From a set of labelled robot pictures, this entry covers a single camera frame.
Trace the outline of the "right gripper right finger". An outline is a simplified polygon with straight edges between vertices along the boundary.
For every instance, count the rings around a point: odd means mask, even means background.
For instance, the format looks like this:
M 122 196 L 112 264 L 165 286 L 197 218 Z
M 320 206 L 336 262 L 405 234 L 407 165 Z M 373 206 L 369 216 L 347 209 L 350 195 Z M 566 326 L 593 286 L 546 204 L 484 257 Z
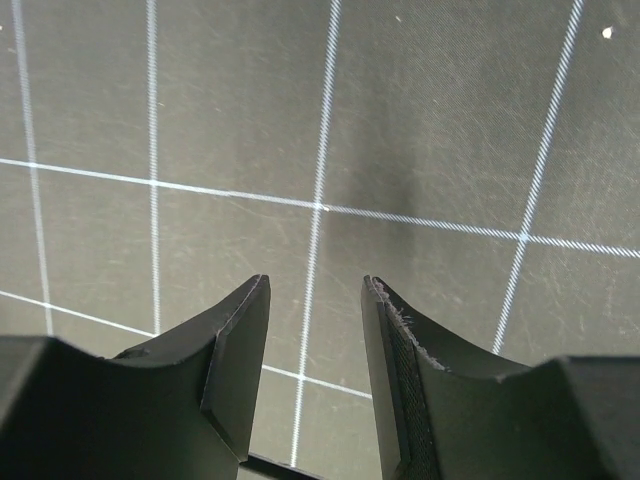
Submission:
M 639 360 L 526 366 L 454 334 L 382 279 L 362 322 L 386 479 L 635 479 Z

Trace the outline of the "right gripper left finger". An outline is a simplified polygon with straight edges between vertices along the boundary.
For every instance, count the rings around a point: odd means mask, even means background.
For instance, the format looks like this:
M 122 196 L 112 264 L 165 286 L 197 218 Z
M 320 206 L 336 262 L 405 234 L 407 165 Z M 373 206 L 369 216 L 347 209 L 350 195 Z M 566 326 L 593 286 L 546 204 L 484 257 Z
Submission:
M 5 479 L 233 479 L 249 454 L 269 322 L 256 275 L 114 358 L 1 340 Z

